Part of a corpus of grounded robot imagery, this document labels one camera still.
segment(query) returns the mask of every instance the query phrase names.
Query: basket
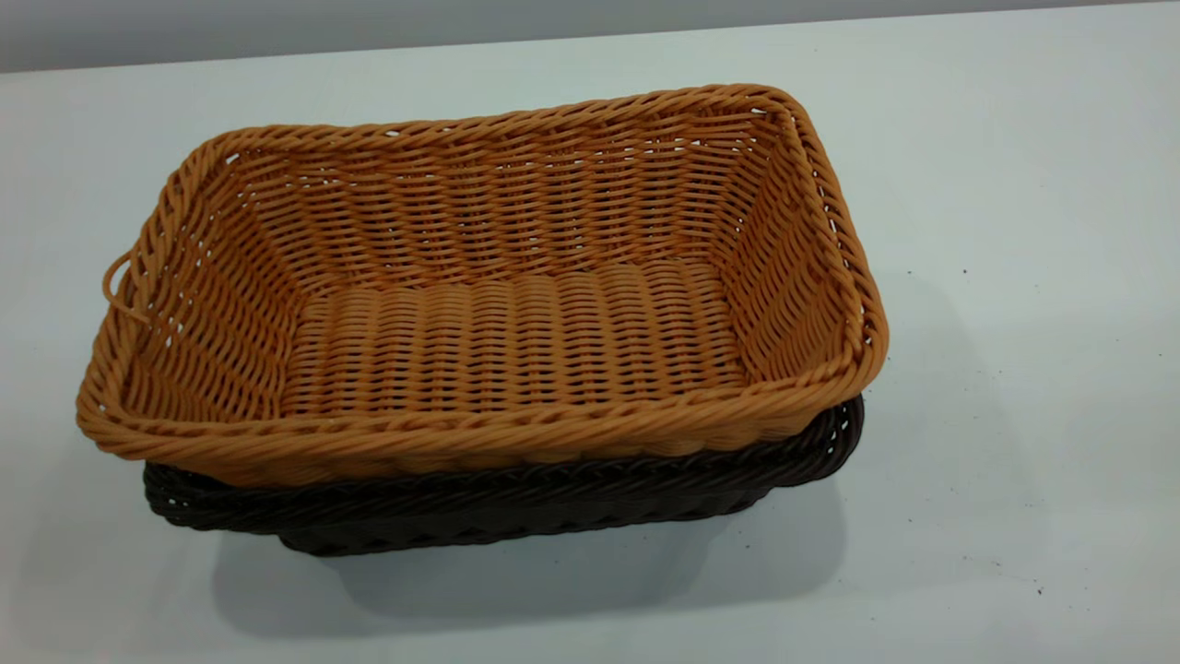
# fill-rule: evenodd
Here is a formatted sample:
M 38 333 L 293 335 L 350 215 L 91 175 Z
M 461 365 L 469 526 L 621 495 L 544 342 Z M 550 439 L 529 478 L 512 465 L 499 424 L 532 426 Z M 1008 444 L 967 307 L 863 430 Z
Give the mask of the basket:
M 148 501 L 176 526 L 278 535 L 313 555 L 491 544 L 539 534 L 740 512 L 774 487 L 835 473 L 856 449 L 860 399 L 801 434 L 740 452 L 435 473 L 317 487 L 242 489 L 149 464 Z
M 104 291 L 81 429 L 238 487 L 734 452 L 887 344 L 807 114 L 756 85 L 232 131 Z

